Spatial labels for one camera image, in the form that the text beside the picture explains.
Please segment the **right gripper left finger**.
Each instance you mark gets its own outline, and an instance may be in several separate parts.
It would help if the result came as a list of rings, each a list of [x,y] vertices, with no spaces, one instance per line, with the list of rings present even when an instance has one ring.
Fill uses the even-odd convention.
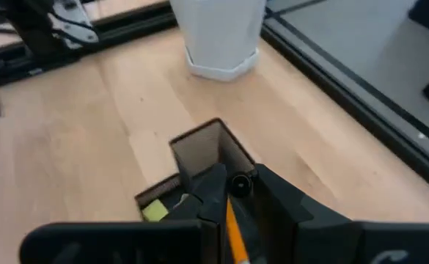
[[[215,164],[160,221],[53,223],[21,242],[21,263],[223,263],[226,179]]]

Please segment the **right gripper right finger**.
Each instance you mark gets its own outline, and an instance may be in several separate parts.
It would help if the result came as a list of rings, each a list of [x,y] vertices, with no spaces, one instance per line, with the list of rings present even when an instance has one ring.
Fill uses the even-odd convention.
[[[255,169],[255,221],[269,263],[429,264],[429,223],[351,220],[265,165]]]

